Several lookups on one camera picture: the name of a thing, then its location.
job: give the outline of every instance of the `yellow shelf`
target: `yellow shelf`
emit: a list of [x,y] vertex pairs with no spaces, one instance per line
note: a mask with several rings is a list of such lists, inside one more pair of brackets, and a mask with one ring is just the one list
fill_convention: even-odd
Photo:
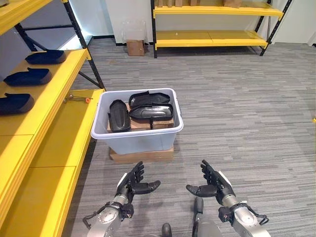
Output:
[[25,114],[0,116],[0,227],[42,139],[88,57],[88,51],[69,50],[66,55],[62,64],[29,65],[23,61],[14,70],[49,68],[52,80],[46,85],[10,87],[0,83],[0,97],[4,97],[4,93],[29,93],[35,99],[34,107]]
[[263,46],[255,31],[157,31],[158,47]]
[[0,236],[61,236],[103,89],[71,92],[89,104],[62,104],[17,192]]
[[52,0],[9,0],[9,4],[0,7],[0,35],[23,21]]
[[279,19],[283,12],[272,8],[265,2],[243,1],[240,8],[223,6],[222,0],[201,0],[198,6],[190,6],[188,0],[183,1],[182,7],[155,7],[154,16],[157,14],[222,14],[222,15],[254,15],[277,16]]

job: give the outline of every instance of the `metal arm segment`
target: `metal arm segment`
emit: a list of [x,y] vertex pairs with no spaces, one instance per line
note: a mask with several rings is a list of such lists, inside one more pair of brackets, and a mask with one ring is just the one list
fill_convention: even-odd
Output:
[[[239,203],[237,198],[227,195],[222,201],[225,207],[232,207]],[[257,217],[247,207],[238,207],[234,210],[232,227],[241,237],[271,237],[257,220]]]
[[[113,201],[124,205],[128,203],[125,195],[117,195]],[[120,227],[121,213],[113,208],[106,207],[97,216],[96,223],[91,227],[87,237],[112,237],[113,233]]]

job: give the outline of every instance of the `gray carpet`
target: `gray carpet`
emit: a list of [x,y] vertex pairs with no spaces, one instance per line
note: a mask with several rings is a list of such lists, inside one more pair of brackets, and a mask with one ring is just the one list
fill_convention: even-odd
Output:
[[[199,168],[206,159],[222,170],[240,200],[269,216],[272,237],[314,237],[316,49],[277,43],[264,57],[257,49],[162,49],[128,57],[112,39],[95,39],[91,53],[107,90],[173,88],[184,129],[173,162],[145,163],[145,181],[160,179],[152,194],[135,196],[134,217],[115,236],[159,234],[169,222],[174,237],[190,237],[194,197],[186,184],[205,184]],[[87,64],[83,72],[93,75]],[[78,78],[73,89],[95,88]],[[131,164],[114,164],[103,141],[90,143],[63,236],[83,237],[83,216],[112,200]],[[224,237],[237,237],[218,219],[218,203],[204,200],[204,212]]]

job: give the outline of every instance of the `black cable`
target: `black cable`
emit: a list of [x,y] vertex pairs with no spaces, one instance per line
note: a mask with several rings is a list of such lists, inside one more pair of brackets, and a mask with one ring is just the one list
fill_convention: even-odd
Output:
[[268,223],[269,219],[267,215],[259,215],[257,212],[255,212],[250,206],[247,205],[247,208],[249,211],[251,211],[256,217],[261,218],[262,220],[259,222],[260,226],[263,226],[264,224]]
[[102,206],[99,210],[93,212],[91,215],[87,215],[85,217],[83,217],[82,221],[85,224],[85,226],[90,230],[91,229],[91,224],[89,224],[88,220],[92,219],[93,217],[95,217],[96,215],[100,214],[101,211],[103,211],[105,209],[105,205]]

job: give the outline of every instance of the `cardboard on shelf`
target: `cardboard on shelf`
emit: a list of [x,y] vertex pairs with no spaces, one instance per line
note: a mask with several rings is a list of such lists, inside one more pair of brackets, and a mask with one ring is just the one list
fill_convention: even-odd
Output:
[[[127,110],[130,111],[129,104],[126,103]],[[163,129],[163,128],[171,128],[174,126],[173,119],[168,121],[154,121],[153,129]],[[150,121],[149,120],[134,120],[131,118],[130,120],[130,131],[142,131],[142,130],[150,130]],[[107,132],[111,133],[110,123],[108,122]]]
[[183,1],[182,0],[175,0],[175,6],[182,6]]
[[200,0],[191,0],[190,1],[190,5],[191,6],[197,6],[197,5],[199,5],[200,4]]
[[158,0],[157,7],[162,7],[163,6],[163,0]]
[[119,155],[112,149],[110,149],[110,157],[115,163],[137,163],[143,162],[160,162],[173,160],[173,146],[170,150],[166,151],[154,151],[154,152],[139,152],[130,153],[125,155]]
[[167,6],[168,6],[168,7],[172,7],[172,6],[173,6],[173,0],[168,0]]
[[239,8],[241,6],[242,0],[223,0],[224,6]]

